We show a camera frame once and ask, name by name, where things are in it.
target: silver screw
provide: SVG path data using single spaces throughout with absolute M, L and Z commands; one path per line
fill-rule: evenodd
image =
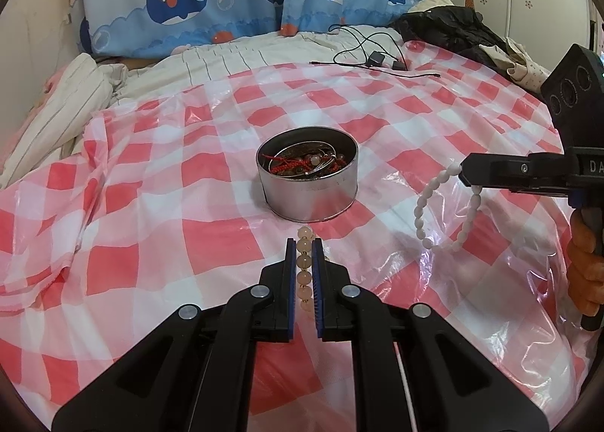
M 426 304 L 416 304 L 413 306 L 413 314 L 418 318 L 427 318 L 432 314 L 432 310 Z
M 271 290 L 267 286 L 254 286 L 250 289 L 250 293 L 257 298 L 263 298 L 271 293 Z
M 348 285 L 342 287 L 342 294 L 346 297 L 357 297 L 360 295 L 361 290 L 357 286 Z
M 192 304 L 187 304 L 178 310 L 178 315 L 183 320 L 192 320 L 195 316 L 197 316 L 197 308 Z

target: finger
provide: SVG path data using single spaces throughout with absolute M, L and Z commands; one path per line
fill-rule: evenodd
M 604 284 L 602 282 L 587 280 L 574 265 L 569 267 L 567 279 L 569 285 L 574 286 L 583 299 L 596 304 L 604 304 Z
M 604 282 L 604 258 L 593 253 L 586 253 L 573 241 L 569 243 L 567 253 L 571 263 L 587 280 Z
M 577 307 L 577 309 L 586 316 L 596 316 L 600 306 L 594 304 L 587 299 L 585 299 L 581 294 L 577 291 L 575 286 L 569 286 L 569 297 L 572 299 L 573 303 Z
M 573 236 L 573 243 L 578 248 L 587 253 L 594 253 L 596 235 L 585 225 L 579 209 L 573 211 L 570 216 L 570 231 Z

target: red and white checkered plastic sheet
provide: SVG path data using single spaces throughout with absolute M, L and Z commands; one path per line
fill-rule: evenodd
M 359 194 L 313 225 L 331 260 L 384 301 L 432 305 L 547 413 L 572 406 L 589 335 L 567 300 L 568 207 L 485 192 L 460 253 L 415 237 L 418 192 L 470 152 L 559 151 L 545 105 L 429 45 L 415 71 L 282 65 L 95 116 L 85 151 L 0 194 L 0 363 L 46 423 L 179 305 L 223 304 L 282 259 L 298 225 L 265 203 L 255 152 L 299 126 L 360 144 Z M 454 239 L 469 189 L 429 202 L 427 232 Z M 258 351 L 250 430 L 354 430 L 350 346 L 316 339 L 298 310 L 291 344 Z

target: silver tin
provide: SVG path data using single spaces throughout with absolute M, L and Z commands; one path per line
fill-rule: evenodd
M 348 165 L 321 178 L 291 179 L 268 171 L 269 160 L 288 146 L 305 141 L 325 141 L 344 154 Z M 269 139 L 256 153 L 256 165 L 265 198 L 273 211 L 295 222 L 327 221 L 352 205 L 358 190 L 359 147 L 347 133 L 329 127 L 302 127 Z

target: white bead bracelet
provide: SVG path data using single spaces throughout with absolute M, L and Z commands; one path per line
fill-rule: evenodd
M 444 248 L 444 245 L 434 245 L 433 241 L 426 237 L 426 231 L 424 231 L 424 220 L 422 219 L 422 216 L 424 215 L 424 207 L 428 205 L 428 199 L 433 196 L 434 192 L 442 184 L 447 183 L 451 177 L 456 177 L 460 173 L 461 166 L 457 163 L 453 163 L 446 170 L 442 170 L 435 178 L 430 180 L 428 186 L 426 186 L 418 198 L 418 206 L 413 211 L 413 214 L 415 215 L 415 227 L 417 229 L 416 236 L 426 249 Z M 482 187 L 472 187 L 473 195 L 472 198 L 470 198 L 469 205 L 467 206 L 466 220 L 463 222 L 463 225 L 461 225 L 461 231 L 459 234 L 457 234 L 457 239 L 448 245 L 452 251 L 458 251 L 461 248 L 461 245 L 463 245 L 463 243 L 467 240 L 470 230 L 472 230 L 472 224 L 474 219 L 476 219 L 476 214 L 478 213 L 478 208 L 481 204 L 481 192 Z

